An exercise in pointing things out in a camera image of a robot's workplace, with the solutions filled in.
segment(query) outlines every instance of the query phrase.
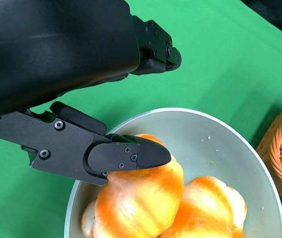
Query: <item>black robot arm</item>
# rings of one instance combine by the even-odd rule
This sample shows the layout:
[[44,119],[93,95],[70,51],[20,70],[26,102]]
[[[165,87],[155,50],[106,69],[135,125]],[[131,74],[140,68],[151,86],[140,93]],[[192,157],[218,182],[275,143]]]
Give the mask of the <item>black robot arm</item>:
[[102,122],[55,102],[83,87],[177,69],[181,56],[153,20],[123,0],[0,0],[0,139],[20,144],[30,166],[104,185],[111,171],[171,160],[163,146],[106,135]]

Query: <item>white bowl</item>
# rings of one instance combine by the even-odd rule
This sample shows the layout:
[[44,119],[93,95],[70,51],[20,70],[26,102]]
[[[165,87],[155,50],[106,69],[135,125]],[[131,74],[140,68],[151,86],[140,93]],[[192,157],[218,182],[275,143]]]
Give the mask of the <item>white bowl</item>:
[[[228,125],[197,111],[166,108],[131,118],[111,133],[154,135],[182,165],[185,183],[211,175],[240,192],[248,207],[246,238],[282,238],[282,206],[274,182],[256,151]],[[84,238],[81,215],[99,189],[75,182],[64,238]]]

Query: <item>black metal bracket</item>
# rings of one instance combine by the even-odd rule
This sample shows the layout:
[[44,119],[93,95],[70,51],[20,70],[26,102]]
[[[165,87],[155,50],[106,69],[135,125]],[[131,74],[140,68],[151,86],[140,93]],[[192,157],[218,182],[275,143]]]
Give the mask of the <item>black metal bracket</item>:
[[155,142],[105,135],[104,123],[63,103],[55,102],[50,109],[40,115],[25,110],[0,117],[0,139],[20,144],[32,168],[104,185],[108,172],[151,168],[171,160]]
[[177,69],[182,62],[181,54],[172,46],[171,36],[155,21],[143,22],[132,16],[140,50],[139,67],[131,74],[163,73]]

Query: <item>green tablecloth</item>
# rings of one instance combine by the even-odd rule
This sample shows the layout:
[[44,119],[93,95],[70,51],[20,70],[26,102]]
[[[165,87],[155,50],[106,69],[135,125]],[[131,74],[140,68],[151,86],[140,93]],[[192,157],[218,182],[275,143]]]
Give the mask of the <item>green tablecloth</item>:
[[[155,19],[171,34],[182,66],[170,73],[130,76],[77,90],[60,100],[108,128],[151,109],[195,109],[224,121],[257,145],[282,111],[282,32],[239,0],[129,4],[132,14]],[[73,182],[30,169],[19,146],[0,141],[0,238],[61,238]]]

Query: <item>orange bread roll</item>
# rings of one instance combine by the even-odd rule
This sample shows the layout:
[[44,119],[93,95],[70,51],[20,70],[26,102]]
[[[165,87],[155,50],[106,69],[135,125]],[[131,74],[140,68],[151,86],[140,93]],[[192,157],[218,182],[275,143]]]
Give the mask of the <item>orange bread roll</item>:
[[[139,135],[163,145],[151,135]],[[135,171],[110,172],[81,227],[87,238],[155,238],[175,219],[183,194],[183,169],[172,156],[166,165]]]
[[214,177],[184,187],[173,225],[160,238],[243,238],[247,207],[243,197]]

